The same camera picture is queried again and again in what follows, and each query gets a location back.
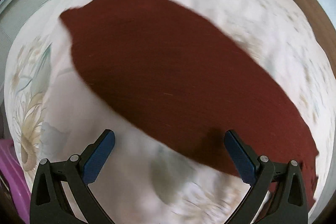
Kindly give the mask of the white floral bed cover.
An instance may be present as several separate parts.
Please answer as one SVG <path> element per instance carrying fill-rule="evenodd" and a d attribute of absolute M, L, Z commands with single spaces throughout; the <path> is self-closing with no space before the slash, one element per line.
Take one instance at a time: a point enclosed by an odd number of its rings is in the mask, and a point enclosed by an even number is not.
<path fill-rule="evenodd" d="M 41 159 L 63 161 L 105 130 L 116 144 L 90 185 L 117 223 L 224 223 L 249 186 L 196 162 L 115 112 L 77 73 L 66 10 L 93 0 L 49 0 L 19 30 L 5 70 L 5 110 L 29 190 Z M 317 147 L 315 208 L 331 166 L 335 77 L 294 0 L 170 0 L 206 18 L 278 83 Z"/>

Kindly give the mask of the dark red knitted sweater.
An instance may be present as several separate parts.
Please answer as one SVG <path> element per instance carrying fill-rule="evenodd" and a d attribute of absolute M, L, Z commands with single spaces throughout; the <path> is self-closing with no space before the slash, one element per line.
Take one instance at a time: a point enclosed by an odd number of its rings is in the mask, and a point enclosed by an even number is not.
<path fill-rule="evenodd" d="M 317 147 L 275 80 L 206 18 L 170 0 L 93 0 L 60 14 L 74 67 L 115 112 L 174 151 L 236 175 L 223 135 L 296 160 L 314 204 Z"/>

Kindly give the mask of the pink plastic box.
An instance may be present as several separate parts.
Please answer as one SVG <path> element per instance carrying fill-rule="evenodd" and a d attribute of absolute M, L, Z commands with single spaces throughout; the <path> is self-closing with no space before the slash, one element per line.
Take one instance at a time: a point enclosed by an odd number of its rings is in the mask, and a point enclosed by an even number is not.
<path fill-rule="evenodd" d="M 14 212 L 24 223 L 30 223 L 31 192 L 11 139 L 1 139 L 1 186 L 8 191 Z"/>

